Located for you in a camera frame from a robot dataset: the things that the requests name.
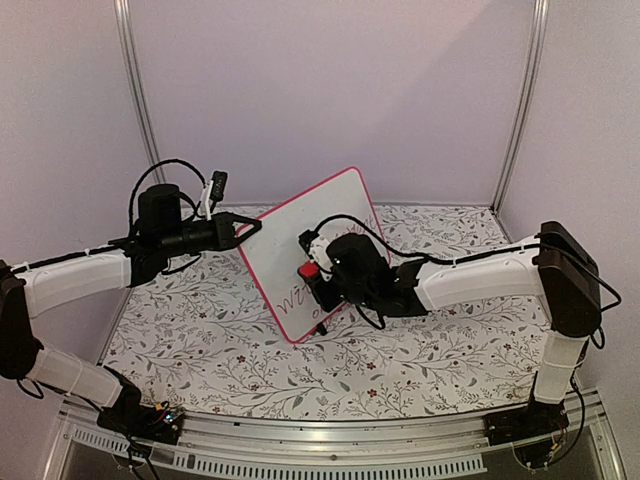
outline black cable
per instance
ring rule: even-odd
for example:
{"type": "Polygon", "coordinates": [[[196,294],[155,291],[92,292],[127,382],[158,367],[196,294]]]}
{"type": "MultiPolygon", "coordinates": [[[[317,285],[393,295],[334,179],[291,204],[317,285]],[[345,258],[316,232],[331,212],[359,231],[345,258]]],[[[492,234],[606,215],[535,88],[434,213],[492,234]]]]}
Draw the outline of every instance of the black cable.
{"type": "MultiPolygon", "coordinates": [[[[93,409],[96,410],[98,413],[104,413],[102,408],[100,408],[98,405],[93,403],[91,400],[88,400],[88,399],[83,398],[83,397],[79,397],[79,398],[82,398],[82,400],[84,400],[89,405],[91,405],[91,407],[93,407],[93,409]]],[[[132,438],[131,435],[129,435],[128,433],[126,433],[126,432],[124,432],[122,430],[120,430],[120,427],[118,427],[118,425],[116,425],[116,423],[113,420],[111,420],[111,418],[108,415],[104,415],[104,418],[106,418],[109,421],[109,423],[111,424],[111,426],[114,428],[114,430],[116,432],[118,432],[121,435],[124,435],[124,438],[126,438],[127,441],[129,442],[129,465],[132,467],[131,471],[134,472],[134,475],[136,476],[136,478],[138,478],[140,480],[144,480],[144,478],[142,478],[138,474],[138,472],[135,471],[135,469],[133,468],[133,465],[131,464],[131,461],[132,461],[131,449],[132,448],[135,448],[136,452],[139,453],[142,456],[142,458],[144,458],[146,464],[149,466],[149,470],[151,470],[151,474],[153,475],[154,480],[160,480],[160,476],[158,475],[158,472],[156,471],[155,467],[151,463],[151,460],[149,459],[149,454],[144,451],[142,446],[138,442],[136,442],[132,438]]]]}
{"type": "Polygon", "coordinates": [[[39,262],[30,263],[28,267],[27,266],[16,267],[16,268],[11,270],[11,273],[13,273],[13,274],[24,273],[29,268],[46,267],[48,265],[53,265],[54,263],[66,262],[67,260],[73,260],[74,258],[86,257],[87,253],[89,255],[97,255],[99,253],[111,252],[113,250],[117,250],[118,248],[120,248],[120,247],[117,247],[117,246],[114,246],[114,245],[107,245],[107,246],[104,246],[104,247],[93,248],[93,249],[89,250],[88,252],[87,251],[82,251],[82,252],[67,253],[67,254],[61,255],[59,257],[47,258],[46,260],[40,260],[39,262]]]}
{"type": "Polygon", "coordinates": [[[384,330],[386,328],[387,324],[384,321],[384,317],[382,315],[378,313],[378,321],[380,322],[380,324],[377,324],[365,315],[365,313],[360,308],[360,305],[356,305],[355,307],[358,313],[360,314],[360,316],[362,317],[362,319],[365,322],[367,322],[369,325],[371,325],[373,328],[375,328],[376,330],[384,330]]]}
{"type": "Polygon", "coordinates": [[[562,254],[562,256],[567,258],[572,264],[574,264],[576,267],[578,267],[584,273],[586,273],[591,278],[593,278],[596,282],[598,282],[598,284],[600,286],[602,286],[613,297],[615,297],[615,301],[611,302],[609,305],[606,305],[606,306],[602,307],[600,309],[600,312],[604,313],[607,310],[611,310],[612,308],[615,308],[615,307],[617,307],[618,305],[620,305],[622,303],[622,296],[616,291],[616,289],[613,288],[611,285],[609,285],[607,282],[605,282],[598,275],[593,273],[591,270],[589,270],[580,259],[578,259],[577,257],[571,255],[569,252],[566,252],[563,249],[558,248],[558,247],[556,247],[554,245],[549,245],[547,243],[541,243],[540,246],[543,247],[543,248],[546,248],[548,250],[555,250],[557,252],[560,252],[560,254],[562,254]]]}
{"type": "Polygon", "coordinates": [[[42,389],[40,388],[40,385],[38,385],[36,382],[34,382],[33,380],[29,380],[31,382],[31,384],[35,387],[35,389],[37,390],[38,393],[34,393],[30,390],[27,390],[25,388],[24,385],[22,385],[22,380],[18,379],[16,380],[16,383],[18,384],[18,387],[20,387],[20,390],[22,390],[24,393],[26,393],[27,395],[29,395],[30,397],[33,397],[37,400],[42,400],[44,398],[44,392],[42,391],[42,389]]]}
{"type": "Polygon", "coordinates": [[[129,235],[128,235],[129,237],[134,236],[135,227],[133,224],[133,203],[135,202],[136,195],[138,193],[138,190],[140,189],[140,185],[142,185],[142,182],[144,182],[145,178],[147,178],[147,176],[149,176],[149,174],[153,172],[155,169],[160,168],[163,165],[169,165],[172,163],[177,163],[179,165],[187,167],[189,170],[191,170],[193,173],[195,173],[198,176],[198,178],[202,182],[203,187],[206,185],[207,181],[204,179],[204,176],[202,175],[202,173],[200,173],[200,170],[198,170],[196,167],[191,165],[189,162],[185,160],[181,160],[179,158],[162,160],[161,162],[158,162],[155,165],[152,165],[151,167],[149,167],[136,182],[136,185],[133,187],[133,191],[131,192],[131,197],[129,198],[129,235]]]}
{"type": "Polygon", "coordinates": [[[378,242],[380,242],[381,245],[383,245],[387,250],[389,250],[391,253],[402,257],[402,258],[424,258],[429,262],[435,263],[436,265],[458,265],[461,263],[467,263],[467,262],[473,262],[475,260],[481,260],[483,258],[488,258],[488,257],[492,257],[493,255],[498,255],[501,253],[511,253],[511,252],[517,252],[520,250],[529,250],[532,248],[539,248],[540,244],[539,243],[531,243],[529,245],[518,245],[518,246],[511,246],[511,247],[505,247],[505,248],[500,248],[500,249],[496,249],[496,250],[487,250],[486,252],[480,252],[480,253],[475,253],[473,255],[468,255],[466,257],[460,257],[460,258],[456,258],[456,259],[447,259],[447,258],[440,258],[440,257],[435,257],[429,253],[426,252],[401,252],[400,250],[396,250],[395,248],[393,248],[391,245],[389,245],[382,237],[380,237],[380,235],[378,235],[374,230],[372,230],[371,228],[369,228],[362,220],[360,220],[357,217],[354,217],[353,215],[348,215],[346,213],[339,213],[336,215],[331,215],[330,217],[325,218],[324,220],[322,220],[314,229],[314,233],[318,233],[319,230],[325,226],[327,223],[332,222],[334,220],[340,220],[340,219],[346,219],[346,220],[351,220],[352,222],[354,222],[355,224],[359,225],[360,227],[362,227],[365,232],[367,232],[369,235],[371,235],[373,238],[375,238],[378,242]]]}
{"type": "Polygon", "coordinates": [[[600,327],[598,327],[597,332],[600,334],[600,341],[598,342],[596,340],[596,337],[592,333],[591,334],[591,343],[593,343],[593,346],[596,347],[598,350],[603,350],[604,349],[604,345],[605,345],[604,330],[600,326],[600,327]]]}
{"type": "Polygon", "coordinates": [[[573,450],[574,447],[578,444],[578,440],[580,440],[580,435],[582,435],[582,431],[584,430],[584,422],[586,418],[586,406],[584,404],[584,398],[582,397],[582,393],[580,392],[580,389],[578,388],[578,384],[576,383],[576,379],[574,378],[573,375],[571,376],[571,388],[573,388],[573,391],[576,392],[576,395],[578,396],[578,400],[580,400],[580,407],[582,411],[581,417],[580,417],[580,427],[578,428],[578,433],[573,439],[573,443],[562,453],[562,455],[560,455],[558,458],[554,458],[551,461],[551,463],[549,463],[547,466],[555,465],[556,463],[560,462],[563,458],[565,458],[567,455],[569,455],[569,453],[571,453],[571,450],[573,450]]]}
{"type": "MultiPolygon", "coordinates": [[[[605,305],[604,307],[602,307],[600,309],[600,313],[604,313],[607,310],[611,310],[612,308],[615,308],[615,307],[617,307],[618,305],[620,305],[622,303],[622,296],[617,292],[617,290],[615,288],[613,288],[611,285],[609,285],[607,282],[605,282],[598,275],[596,275],[591,270],[589,270],[584,265],[584,263],[581,262],[578,258],[576,258],[575,256],[571,255],[569,252],[566,252],[563,249],[558,248],[558,247],[556,247],[554,245],[548,245],[546,243],[541,243],[540,246],[542,248],[546,248],[546,249],[549,249],[549,250],[555,250],[557,252],[560,252],[560,254],[562,256],[567,258],[567,260],[569,260],[573,265],[575,265],[580,270],[582,270],[584,273],[589,275],[592,279],[594,279],[598,283],[598,285],[602,286],[606,291],[608,291],[615,298],[615,300],[613,302],[611,302],[610,304],[605,305]]],[[[597,348],[598,350],[602,350],[602,349],[604,349],[605,343],[606,343],[605,342],[605,336],[604,336],[604,330],[602,329],[602,326],[598,327],[597,332],[600,334],[600,341],[596,340],[596,337],[595,337],[594,334],[591,334],[590,335],[591,343],[593,343],[593,346],[595,348],[597,348]]]]}
{"type": "Polygon", "coordinates": [[[169,275],[173,275],[174,273],[179,273],[182,272],[184,270],[186,270],[187,268],[189,268],[191,265],[193,265],[194,263],[196,263],[198,260],[200,260],[202,258],[202,254],[199,253],[195,259],[191,260],[190,262],[185,263],[184,265],[180,266],[180,267],[176,267],[173,270],[165,270],[164,272],[160,272],[162,273],[162,275],[164,275],[165,277],[169,276],[169,275]]]}

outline whiteboard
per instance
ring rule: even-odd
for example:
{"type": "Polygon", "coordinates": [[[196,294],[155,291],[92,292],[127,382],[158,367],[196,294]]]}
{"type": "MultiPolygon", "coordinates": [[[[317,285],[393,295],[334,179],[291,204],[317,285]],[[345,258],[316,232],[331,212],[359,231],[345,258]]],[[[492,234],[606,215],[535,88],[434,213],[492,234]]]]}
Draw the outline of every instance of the whiteboard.
{"type": "MultiPolygon", "coordinates": [[[[343,307],[324,312],[297,273],[309,260],[298,244],[298,236],[337,213],[359,218],[382,237],[362,173],[350,167],[260,216],[262,230],[239,247],[267,307],[291,343],[302,342],[316,325],[343,307]]],[[[328,239],[347,232],[364,233],[350,220],[329,222],[321,230],[328,239]]],[[[386,249],[375,240],[374,243],[389,258],[386,249]]]]}

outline cable tie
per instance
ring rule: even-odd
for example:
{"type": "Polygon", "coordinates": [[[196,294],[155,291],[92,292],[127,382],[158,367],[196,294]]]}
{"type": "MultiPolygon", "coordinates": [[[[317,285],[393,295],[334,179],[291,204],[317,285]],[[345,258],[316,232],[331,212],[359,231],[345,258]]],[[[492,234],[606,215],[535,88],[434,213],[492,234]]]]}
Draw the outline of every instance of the cable tie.
{"type": "Polygon", "coordinates": [[[80,377],[84,373],[84,363],[82,363],[82,360],[80,360],[78,357],[76,357],[73,353],[69,354],[69,356],[71,358],[75,359],[78,362],[78,365],[80,365],[80,372],[78,373],[78,376],[76,377],[75,381],[73,382],[73,385],[71,385],[71,388],[65,392],[66,396],[73,395],[73,391],[78,386],[78,382],[80,381],[80,377]]]}

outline purple wall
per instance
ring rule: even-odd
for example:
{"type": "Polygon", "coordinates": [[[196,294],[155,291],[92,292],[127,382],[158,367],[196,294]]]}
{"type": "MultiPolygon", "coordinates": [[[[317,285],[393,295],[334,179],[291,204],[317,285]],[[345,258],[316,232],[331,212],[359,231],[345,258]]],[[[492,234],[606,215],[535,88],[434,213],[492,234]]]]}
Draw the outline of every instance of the purple wall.
{"type": "Polygon", "coordinates": [[[638,25],[640,6],[633,2],[552,4],[502,215],[514,237],[560,220],[623,295],[622,306],[604,315],[607,347],[590,350],[580,377],[598,387],[629,478],[640,478],[638,25]]]}
{"type": "MultiPolygon", "coordinates": [[[[147,164],[112,2],[3,2],[0,61],[0,258],[35,261],[124,235],[147,164]]],[[[96,360],[121,295],[51,311],[36,335],[96,360]]],[[[60,402],[0,379],[0,478],[42,475],[60,402]]]]}
{"type": "Polygon", "coordinates": [[[353,164],[375,201],[490,203],[532,1],[131,8],[160,153],[227,169],[226,200],[281,201],[353,164]]]}

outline floral pattern surface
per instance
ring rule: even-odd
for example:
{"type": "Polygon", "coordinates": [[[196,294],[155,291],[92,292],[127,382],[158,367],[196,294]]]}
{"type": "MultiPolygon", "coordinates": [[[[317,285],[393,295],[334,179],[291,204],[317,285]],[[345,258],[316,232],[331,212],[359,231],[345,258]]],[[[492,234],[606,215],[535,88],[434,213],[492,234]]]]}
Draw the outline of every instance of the floral pattern surface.
{"type": "MultiPolygon", "coordinates": [[[[232,210],[255,216],[265,208],[232,210]]],[[[486,208],[377,212],[400,250],[451,257],[505,242],[486,208]]],[[[103,363],[138,385],[146,401],[196,412],[305,420],[442,415],[526,401],[547,322],[537,300],[511,297],[389,319],[383,331],[350,308],[327,329],[287,343],[239,254],[206,253],[135,289],[103,363]]]]}

